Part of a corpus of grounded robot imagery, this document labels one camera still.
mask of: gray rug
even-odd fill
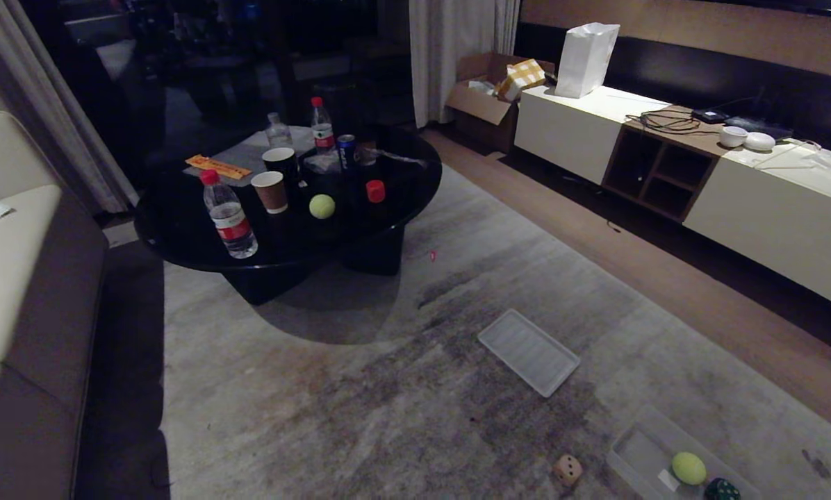
[[[173,496],[628,497],[604,456],[650,403],[766,496],[831,498],[831,425],[450,169],[403,260],[257,309],[165,266]],[[549,399],[478,342],[509,308],[582,358]]]

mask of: red cap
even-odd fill
[[[365,184],[365,196],[372,203],[381,203],[384,201],[384,183],[378,179],[368,181]]]
[[[206,184],[206,186],[213,186],[218,184],[221,181],[221,178],[218,177],[217,170],[204,170],[202,171],[202,174],[199,175],[199,180],[201,180],[203,184]]]

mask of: sofa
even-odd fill
[[[107,241],[0,112],[0,498],[71,497]]]

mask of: cardboard box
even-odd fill
[[[456,113],[456,130],[470,138],[508,153],[514,145],[518,125],[518,105],[468,88],[469,80],[488,80],[493,85],[508,76],[508,65],[521,63],[526,57],[483,53],[463,57],[456,66],[456,86],[447,98],[447,106]],[[554,74],[554,64],[537,60],[547,73]]]

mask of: wooden die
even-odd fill
[[[572,487],[575,482],[579,481],[579,476],[583,472],[582,464],[572,455],[562,456],[552,469],[561,478],[561,481],[569,487]]]

